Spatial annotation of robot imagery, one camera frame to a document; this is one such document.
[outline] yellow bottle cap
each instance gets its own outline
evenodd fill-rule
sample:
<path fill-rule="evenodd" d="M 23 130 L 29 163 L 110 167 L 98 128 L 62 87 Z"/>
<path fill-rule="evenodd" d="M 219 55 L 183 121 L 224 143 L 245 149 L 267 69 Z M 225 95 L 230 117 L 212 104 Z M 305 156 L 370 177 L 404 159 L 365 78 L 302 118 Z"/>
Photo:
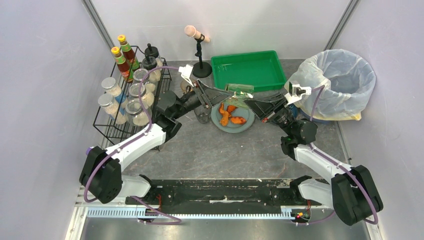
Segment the yellow bottle cap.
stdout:
<path fill-rule="evenodd" d="M 119 35 L 119 36 L 118 36 L 118 41 L 119 41 L 120 43 L 125 42 L 125 35 Z"/>
<path fill-rule="evenodd" d="M 120 53 L 119 47 L 117 47 L 117 46 L 112 47 L 112 49 L 110 51 L 113 54 L 119 54 Z"/>

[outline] gray plate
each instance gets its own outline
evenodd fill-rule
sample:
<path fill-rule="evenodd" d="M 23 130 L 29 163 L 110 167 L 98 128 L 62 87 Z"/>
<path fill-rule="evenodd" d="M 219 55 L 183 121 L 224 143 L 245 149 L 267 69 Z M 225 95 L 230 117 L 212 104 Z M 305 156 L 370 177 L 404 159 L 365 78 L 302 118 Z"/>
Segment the gray plate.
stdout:
<path fill-rule="evenodd" d="M 250 109 L 246 109 L 246 108 L 237 108 L 236 110 L 234 110 L 231 115 L 233 117 L 243 117 L 244 119 L 247 120 L 247 122 L 245 124 L 234 124 L 231 121 L 228 122 L 227 126 L 222 126 L 220 123 L 221 118 L 223 117 L 219 111 L 221 104 L 217 104 L 212 108 L 212 112 L 211 112 L 211 119 L 212 122 L 222 131 L 230 133 L 230 134 L 237 134 L 237 133 L 241 133 L 244 130 L 250 128 L 250 126 L 252 126 L 253 122 L 255 121 L 255 114 L 253 113 L 252 110 Z M 224 109 L 227 109 L 228 104 L 224 103 Z"/>

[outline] fried chicken piece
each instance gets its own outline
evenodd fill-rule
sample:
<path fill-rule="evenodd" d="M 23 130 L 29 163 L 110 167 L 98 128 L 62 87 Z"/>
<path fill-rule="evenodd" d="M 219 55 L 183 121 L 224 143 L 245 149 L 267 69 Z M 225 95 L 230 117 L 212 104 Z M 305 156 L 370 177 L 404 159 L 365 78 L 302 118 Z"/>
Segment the fried chicken piece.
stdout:
<path fill-rule="evenodd" d="M 233 116 L 230 120 L 233 124 L 245 124 L 247 122 L 242 116 Z"/>
<path fill-rule="evenodd" d="M 227 126 L 228 125 L 228 121 L 229 121 L 229 119 L 230 119 L 230 114 L 227 112 L 227 111 L 224 111 L 224 113 L 222 114 L 222 118 L 221 118 L 221 121 L 219 121 L 219 123 L 222 125 L 222 126 Z"/>
<path fill-rule="evenodd" d="M 221 102 L 221 106 L 219 107 L 219 113 L 220 113 L 221 115 L 224 115 L 224 113 L 225 113 L 225 110 L 224 110 L 224 103 L 223 103 L 223 102 Z"/>
<path fill-rule="evenodd" d="M 234 106 L 234 105 L 228 105 L 227 107 L 226 107 L 226 111 L 231 115 L 231 113 L 232 112 L 234 112 L 234 110 L 236 110 L 237 109 L 237 107 L 236 106 Z"/>

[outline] microphone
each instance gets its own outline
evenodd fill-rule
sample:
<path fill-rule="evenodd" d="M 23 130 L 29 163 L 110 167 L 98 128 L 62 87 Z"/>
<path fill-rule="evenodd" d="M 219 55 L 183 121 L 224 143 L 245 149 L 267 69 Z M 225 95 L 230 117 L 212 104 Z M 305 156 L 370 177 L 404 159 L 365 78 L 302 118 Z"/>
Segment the microphone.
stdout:
<path fill-rule="evenodd" d="M 195 26 L 192 25 L 187 25 L 184 28 L 184 33 L 189 36 L 190 38 L 195 38 L 195 39 L 200 39 L 202 36 L 202 33 L 199 32 L 198 30 L 196 30 Z M 209 37 L 204 36 L 203 42 L 209 43 L 211 40 L 209 39 Z"/>

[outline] green plastic tray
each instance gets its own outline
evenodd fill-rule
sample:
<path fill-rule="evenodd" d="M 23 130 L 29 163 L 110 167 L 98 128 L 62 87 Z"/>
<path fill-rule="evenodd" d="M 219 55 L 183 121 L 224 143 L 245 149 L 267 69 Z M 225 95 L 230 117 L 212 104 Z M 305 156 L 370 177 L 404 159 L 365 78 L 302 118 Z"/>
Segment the green plastic tray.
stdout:
<path fill-rule="evenodd" d="M 287 79 L 276 51 L 214 56 L 212 63 L 215 87 L 226 84 L 253 85 L 255 92 L 279 90 Z"/>

